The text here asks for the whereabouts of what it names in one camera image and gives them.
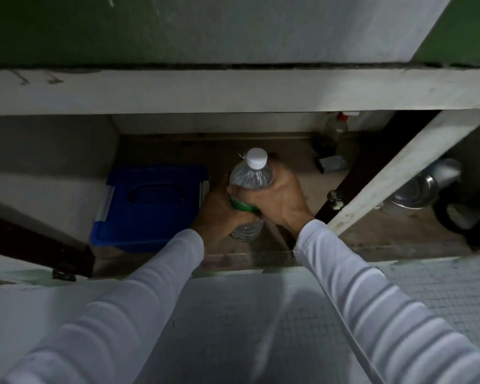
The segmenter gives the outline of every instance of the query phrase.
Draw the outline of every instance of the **blue storage container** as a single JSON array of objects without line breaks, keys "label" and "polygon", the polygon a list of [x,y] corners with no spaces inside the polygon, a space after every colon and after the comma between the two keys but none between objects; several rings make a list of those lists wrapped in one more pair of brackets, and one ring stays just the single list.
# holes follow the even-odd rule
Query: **blue storage container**
[{"label": "blue storage container", "polygon": [[160,250],[196,218],[208,192],[202,164],[120,167],[107,182],[109,196],[91,233],[95,246],[128,253]]}]

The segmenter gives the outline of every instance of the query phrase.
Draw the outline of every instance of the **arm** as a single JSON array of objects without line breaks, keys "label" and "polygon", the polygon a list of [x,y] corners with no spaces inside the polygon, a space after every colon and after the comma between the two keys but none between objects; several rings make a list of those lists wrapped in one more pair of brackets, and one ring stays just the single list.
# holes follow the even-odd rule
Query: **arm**
[{"label": "arm", "polygon": [[223,182],[210,193],[191,229],[178,233],[152,260],[45,338],[0,383],[133,382],[203,260],[205,246],[255,218],[229,206]]},{"label": "arm", "polygon": [[480,350],[424,304],[389,283],[310,213],[295,175],[269,158],[273,182],[228,191],[297,239],[295,257],[317,278],[374,383],[480,383]]}]

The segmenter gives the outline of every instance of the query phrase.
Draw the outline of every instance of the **person's right arm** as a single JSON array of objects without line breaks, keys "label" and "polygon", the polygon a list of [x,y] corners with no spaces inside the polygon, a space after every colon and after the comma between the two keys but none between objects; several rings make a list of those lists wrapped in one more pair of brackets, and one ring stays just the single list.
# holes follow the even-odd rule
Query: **person's right arm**
[{"label": "person's right arm", "polygon": [[353,253],[314,219],[298,179],[271,159],[272,184],[229,187],[297,238],[295,257],[331,300],[353,352],[374,383],[480,383],[480,350]]}]

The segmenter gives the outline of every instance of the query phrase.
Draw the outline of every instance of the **person's left arm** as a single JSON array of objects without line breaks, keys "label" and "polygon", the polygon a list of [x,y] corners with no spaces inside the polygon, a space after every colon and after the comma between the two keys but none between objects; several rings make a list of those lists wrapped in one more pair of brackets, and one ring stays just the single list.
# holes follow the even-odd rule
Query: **person's left arm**
[{"label": "person's left arm", "polygon": [[203,260],[205,246],[256,218],[230,207],[226,185],[222,182],[209,194],[190,229],[178,233],[153,259],[47,336],[0,383],[133,382],[187,279]]}]

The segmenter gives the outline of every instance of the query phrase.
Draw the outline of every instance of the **long sleeve shirt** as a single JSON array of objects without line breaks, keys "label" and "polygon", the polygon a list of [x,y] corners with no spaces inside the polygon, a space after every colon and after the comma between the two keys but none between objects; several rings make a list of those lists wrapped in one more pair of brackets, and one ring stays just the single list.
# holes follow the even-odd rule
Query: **long sleeve shirt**
[{"label": "long sleeve shirt", "polygon": [[[304,226],[294,252],[333,303],[373,383],[480,384],[480,350],[389,283],[324,223]],[[203,256],[195,231],[178,233],[147,264],[45,338],[0,383],[132,383]]]}]

